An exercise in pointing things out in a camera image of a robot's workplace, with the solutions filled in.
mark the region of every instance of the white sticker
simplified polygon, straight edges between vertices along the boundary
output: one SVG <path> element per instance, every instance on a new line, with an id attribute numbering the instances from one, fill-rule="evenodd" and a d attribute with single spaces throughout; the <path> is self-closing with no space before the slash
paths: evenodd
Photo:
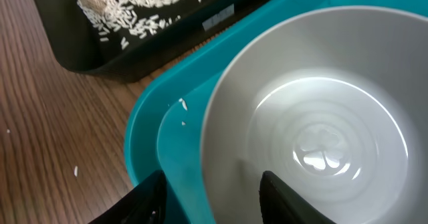
<path id="1" fill-rule="evenodd" d="M 202 23 L 203 29 L 205 31 L 207 31 L 208 29 L 216 26 L 217 24 L 219 24 L 223 20 L 227 19 L 228 17 L 232 16 L 233 14 L 235 14 L 235 5 L 234 4 L 226 7 L 225 9 L 221 10 L 218 14 L 216 14 L 216 15 L 208 18 L 207 20 L 205 20 Z"/>

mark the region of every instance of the teal tray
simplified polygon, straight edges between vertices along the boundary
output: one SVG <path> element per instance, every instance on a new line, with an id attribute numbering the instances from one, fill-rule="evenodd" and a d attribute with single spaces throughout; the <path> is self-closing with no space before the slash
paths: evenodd
<path id="1" fill-rule="evenodd" d="M 204 112 L 221 72 L 252 39 L 275 24 L 341 5 L 391 7 L 428 16 L 428 0 L 271 0 L 144 91 L 126 129 L 126 168 L 133 185 L 156 169 L 164 170 L 169 182 L 165 223 L 214 223 L 203 186 L 199 141 Z"/>

